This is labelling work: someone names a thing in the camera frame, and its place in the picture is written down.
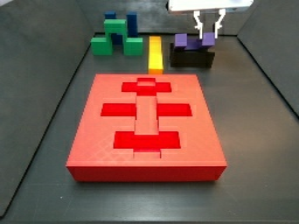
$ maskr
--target raised red rectangle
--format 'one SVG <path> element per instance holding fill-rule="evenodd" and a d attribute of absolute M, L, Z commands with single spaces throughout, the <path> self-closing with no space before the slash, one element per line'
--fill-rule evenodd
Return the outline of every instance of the raised red rectangle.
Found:
<path fill-rule="evenodd" d="M 77 181 L 219 179 L 227 161 L 196 75 L 96 75 L 67 167 Z"/>

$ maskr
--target toy block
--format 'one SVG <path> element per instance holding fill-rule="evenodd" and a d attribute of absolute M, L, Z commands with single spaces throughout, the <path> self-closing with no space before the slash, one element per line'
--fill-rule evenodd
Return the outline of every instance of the toy block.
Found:
<path fill-rule="evenodd" d="M 173 35 L 173 49 L 183 50 L 187 46 L 187 33 Z"/>
<path fill-rule="evenodd" d="M 105 19 L 105 33 L 119 33 L 127 35 L 127 21 L 124 19 Z"/>
<path fill-rule="evenodd" d="M 141 38 L 127 38 L 124 44 L 124 55 L 143 55 L 144 40 Z"/>
<path fill-rule="evenodd" d="M 201 45 L 211 47 L 215 46 L 215 33 L 213 32 L 204 32 L 201 36 Z"/>
<path fill-rule="evenodd" d="M 112 43 L 108 38 L 91 39 L 91 51 L 93 55 L 112 55 Z"/>
<path fill-rule="evenodd" d="M 163 74 L 164 61 L 163 61 L 163 47 L 161 37 L 149 37 L 149 56 L 148 56 L 148 73 Z"/>
<path fill-rule="evenodd" d="M 173 44 L 169 46 L 171 67 L 203 67 L 212 65 L 215 52 L 208 51 L 175 51 Z"/>
<path fill-rule="evenodd" d="M 117 18 L 117 14 L 115 11 L 109 10 L 105 11 L 105 19 L 116 19 Z"/>
<path fill-rule="evenodd" d="M 96 75 L 67 161 L 76 181 L 213 181 L 225 167 L 195 74 Z"/>
<path fill-rule="evenodd" d="M 129 38 L 136 38 L 137 37 L 136 12 L 129 11 L 125 14 L 125 19 L 127 19 L 127 36 Z"/>
<path fill-rule="evenodd" d="M 197 51 L 200 48 L 201 48 L 201 41 L 197 38 L 188 38 L 184 51 Z"/>
<path fill-rule="evenodd" d="M 116 46 L 121 46 L 124 44 L 123 35 L 116 33 L 111 35 L 112 43 Z"/>

